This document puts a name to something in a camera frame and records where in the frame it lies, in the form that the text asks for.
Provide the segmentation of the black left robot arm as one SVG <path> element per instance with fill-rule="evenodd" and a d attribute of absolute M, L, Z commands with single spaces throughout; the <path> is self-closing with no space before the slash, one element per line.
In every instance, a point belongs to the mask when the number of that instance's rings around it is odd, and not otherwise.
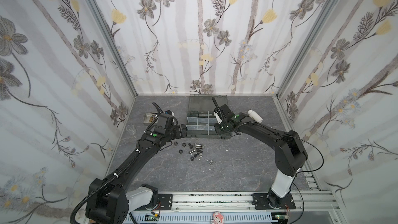
<path fill-rule="evenodd" d="M 158 122 L 144 132 L 128 158 L 104 179 L 96 178 L 90 184 L 85 216 L 99 224 L 121 224 L 130 212 L 156 203 L 152 186 L 139 187 L 136 193 L 128 193 L 127 190 L 145 164 L 162 147 L 186 136 L 185 124 L 179 125 L 173 112 L 160 113 Z"/>

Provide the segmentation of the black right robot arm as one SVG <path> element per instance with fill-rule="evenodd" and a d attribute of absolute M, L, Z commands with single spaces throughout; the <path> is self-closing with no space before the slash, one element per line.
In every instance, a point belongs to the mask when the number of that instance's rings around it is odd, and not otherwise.
<path fill-rule="evenodd" d="M 269 146 L 275 152 L 277 174 L 268 191 L 266 205 L 279 209 L 289 202 L 291 187 L 297 174 L 308 160 L 308 154 L 299 135 L 277 130 L 262 124 L 263 118 L 253 110 L 234 114 L 225 104 L 215 103 L 215 131 L 221 134 L 247 134 Z"/>

